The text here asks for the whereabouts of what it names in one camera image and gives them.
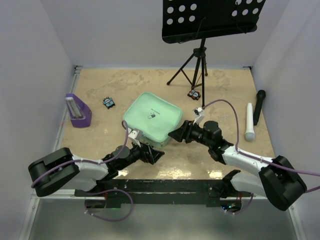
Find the mint green medicine case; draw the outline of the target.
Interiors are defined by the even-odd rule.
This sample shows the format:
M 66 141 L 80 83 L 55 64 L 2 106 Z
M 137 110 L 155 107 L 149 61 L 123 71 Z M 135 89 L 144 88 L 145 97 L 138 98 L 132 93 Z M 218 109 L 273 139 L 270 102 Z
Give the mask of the mint green medicine case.
M 142 132 L 140 141 L 161 149 L 170 140 L 168 134 L 179 125 L 183 111 L 151 92 L 142 93 L 123 115 L 130 129 Z

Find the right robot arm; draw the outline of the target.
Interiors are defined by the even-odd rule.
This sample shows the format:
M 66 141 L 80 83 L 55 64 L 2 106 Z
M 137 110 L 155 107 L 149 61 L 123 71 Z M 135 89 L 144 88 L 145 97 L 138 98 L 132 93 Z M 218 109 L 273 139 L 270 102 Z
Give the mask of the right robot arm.
M 202 144 L 214 161 L 236 168 L 222 179 L 222 198 L 247 192 L 265 197 L 274 207 L 285 211 L 307 192 L 305 182 L 287 158 L 262 157 L 236 148 L 223 138 L 216 121 L 207 121 L 200 127 L 186 120 L 168 136 L 179 143 Z

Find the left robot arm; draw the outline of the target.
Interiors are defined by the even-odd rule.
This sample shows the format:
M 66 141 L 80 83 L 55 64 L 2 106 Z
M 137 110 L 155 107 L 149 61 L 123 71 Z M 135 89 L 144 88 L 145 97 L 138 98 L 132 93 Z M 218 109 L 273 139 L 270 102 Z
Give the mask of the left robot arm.
M 38 197 L 49 196 L 61 189 L 81 190 L 99 196 L 104 190 L 102 182 L 117 177 L 119 171 L 137 161 L 154 165 L 164 154 L 164 151 L 141 143 L 133 144 L 131 148 L 120 145 L 104 158 L 92 160 L 63 147 L 28 166 L 31 188 Z

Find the white microphone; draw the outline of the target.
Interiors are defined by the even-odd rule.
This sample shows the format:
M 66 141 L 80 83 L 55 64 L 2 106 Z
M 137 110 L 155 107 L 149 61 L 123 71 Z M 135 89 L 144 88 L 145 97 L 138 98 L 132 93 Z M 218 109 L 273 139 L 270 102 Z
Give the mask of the white microphone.
M 255 140 L 256 134 L 254 131 L 254 117 L 253 117 L 253 105 L 248 103 L 246 107 L 246 130 L 245 130 L 245 139 L 248 142 Z

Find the red owl toy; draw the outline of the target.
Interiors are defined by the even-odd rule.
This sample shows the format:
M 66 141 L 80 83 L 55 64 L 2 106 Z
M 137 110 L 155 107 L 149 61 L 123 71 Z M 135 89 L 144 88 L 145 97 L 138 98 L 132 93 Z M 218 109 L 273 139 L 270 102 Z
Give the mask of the red owl toy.
M 191 89 L 188 92 L 187 96 L 190 97 L 192 100 L 199 100 L 201 98 L 201 94 L 194 89 Z

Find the blue owl toy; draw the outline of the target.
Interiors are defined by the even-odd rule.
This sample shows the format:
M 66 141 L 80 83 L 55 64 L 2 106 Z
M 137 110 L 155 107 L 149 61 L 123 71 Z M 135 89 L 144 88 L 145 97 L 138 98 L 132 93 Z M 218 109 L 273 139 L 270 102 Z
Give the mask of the blue owl toy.
M 112 107 L 114 107 L 116 104 L 113 101 L 113 99 L 111 97 L 106 97 L 103 101 L 102 101 L 103 105 L 107 107 L 107 109 L 110 109 Z

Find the black microphone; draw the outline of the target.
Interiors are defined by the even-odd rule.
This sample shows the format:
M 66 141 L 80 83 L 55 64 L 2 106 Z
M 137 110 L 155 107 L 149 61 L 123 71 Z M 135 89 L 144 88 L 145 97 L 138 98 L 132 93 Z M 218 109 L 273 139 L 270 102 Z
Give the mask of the black microphone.
M 261 89 L 256 94 L 256 104 L 253 111 L 253 125 L 256 126 L 260 119 L 263 101 L 266 98 L 266 91 Z

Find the purple metronome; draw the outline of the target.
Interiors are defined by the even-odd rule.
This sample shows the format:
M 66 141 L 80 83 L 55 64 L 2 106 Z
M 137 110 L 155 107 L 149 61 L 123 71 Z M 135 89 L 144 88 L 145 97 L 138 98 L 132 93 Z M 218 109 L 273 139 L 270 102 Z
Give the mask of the purple metronome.
M 74 128 L 87 128 L 91 125 L 92 111 L 80 98 L 73 93 L 67 93 L 65 102 Z

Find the black music stand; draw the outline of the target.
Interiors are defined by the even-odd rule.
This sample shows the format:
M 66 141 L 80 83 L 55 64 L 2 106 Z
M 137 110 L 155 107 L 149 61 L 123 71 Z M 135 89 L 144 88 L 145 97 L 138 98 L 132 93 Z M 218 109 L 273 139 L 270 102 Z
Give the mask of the black music stand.
M 266 0 L 164 0 L 162 1 L 162 40 L 167 44 L 187 45 L 200 42 L 187 61 L 172 77 L 185 73 L 196 59 L 193 78 L 186 77 L 190 91 L 204 88 L 201 77 L 207 66 L 253 65 L 265 43 Z

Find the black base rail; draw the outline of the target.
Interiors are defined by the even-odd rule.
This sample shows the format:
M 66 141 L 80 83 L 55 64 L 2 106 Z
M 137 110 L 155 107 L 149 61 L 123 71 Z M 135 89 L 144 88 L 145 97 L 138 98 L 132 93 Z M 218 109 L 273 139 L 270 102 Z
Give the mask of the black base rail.
M 101 197 L 101 200 L 86 200 L 91 208 L 120 208 L 130 204 L 138 205 L 205 205 L 220 207 L 221 199 L 236 198 L 239 193 L 228 190 L 221 179 L 112 179 L 100 182 L 89 192 L 76 190 L 76 197 Z

